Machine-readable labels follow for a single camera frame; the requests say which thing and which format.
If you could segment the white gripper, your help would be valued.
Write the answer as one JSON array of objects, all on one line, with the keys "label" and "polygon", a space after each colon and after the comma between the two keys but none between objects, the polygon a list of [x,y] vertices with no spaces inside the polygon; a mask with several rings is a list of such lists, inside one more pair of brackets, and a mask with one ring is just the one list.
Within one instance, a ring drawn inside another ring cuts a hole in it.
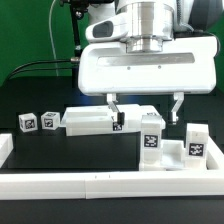
[{"label": "white gripper", "polygon": [[107,94],[119,125],[125,123],[125,113],[116,105],[116,94],[174,93],[168,121],[176,125],[184,93],[203,94],[214,89],[217,51],[214,36],[177,38],[165,42],[157,53],[128,53],[120,42],[91,44],[80,59],[78,86],[86,95]]}]

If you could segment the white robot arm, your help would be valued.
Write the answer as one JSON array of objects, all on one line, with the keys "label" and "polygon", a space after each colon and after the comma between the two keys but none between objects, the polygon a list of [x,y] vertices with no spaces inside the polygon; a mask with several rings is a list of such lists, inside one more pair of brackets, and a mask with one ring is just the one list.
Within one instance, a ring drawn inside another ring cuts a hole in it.
[{"label": "white robot arm", "polygon": [[224,13],[224,0],[118,0],[101,7],[86,29],[89,45],[79,65],[78,87],[104,95],[117,111],[119,94],[171,94],[170,121],[178,121],[186,94],[216,85],[216,36],[206,32]]}]

